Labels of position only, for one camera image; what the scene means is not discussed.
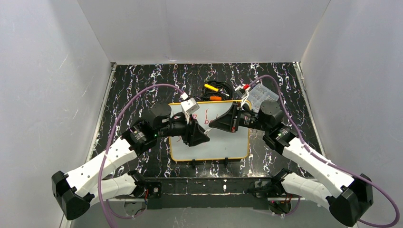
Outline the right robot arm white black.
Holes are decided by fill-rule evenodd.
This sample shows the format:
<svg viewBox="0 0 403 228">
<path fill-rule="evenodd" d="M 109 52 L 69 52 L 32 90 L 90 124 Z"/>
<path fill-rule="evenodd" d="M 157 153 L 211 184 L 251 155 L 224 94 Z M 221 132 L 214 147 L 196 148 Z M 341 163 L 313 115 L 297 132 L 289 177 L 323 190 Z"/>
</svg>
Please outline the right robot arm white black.
<svg viewBox="0 0 403 228">
<path fill-rule="evenodd" d="M 247 111 L 240 102 L 209 123 L 209 127 L 235 133 L 239 127 L 264 131 L 263 141 L 280 155 L 294 161 L 315 181 L 282 170 L 272 178 L 280 192 L 301 196 L 325 207 L 347 227 L 353 227 L 373 204 L 370 179 L 364 174 L 354 177 L 301 141 L 297 132 L 283 124 L 285 116 L 279 103 L 265 100 L 258 112 Z"/>
</svg>

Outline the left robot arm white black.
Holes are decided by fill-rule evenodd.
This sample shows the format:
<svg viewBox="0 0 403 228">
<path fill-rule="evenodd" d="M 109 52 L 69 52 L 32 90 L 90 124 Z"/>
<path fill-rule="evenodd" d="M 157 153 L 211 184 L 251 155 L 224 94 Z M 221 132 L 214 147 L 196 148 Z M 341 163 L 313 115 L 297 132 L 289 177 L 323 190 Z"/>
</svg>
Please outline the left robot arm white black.
<svg viewBox="0 0 403 228">
<path fill-rule="evenodd" d="M 105 151 L 82 166 L 67 173 L 57 171 L 51 177 L 53 196 L 67 220 L 74 220 L 97 204 L 121 195 L 145 197 L 152 186 L 136 171 L 123 177 L 106 180 L 105 177 L 120 165 L 136 159 L 153 148 L 161 137 L 179 136 L 189 147 L 206 143 L 210 139 L 194 119 L 200 107 L 191 98 L 180 103 L 181 111 L 172 114 L 167 103 L 157 103 L 145 111 L 128 130 Z"/>
</svg>

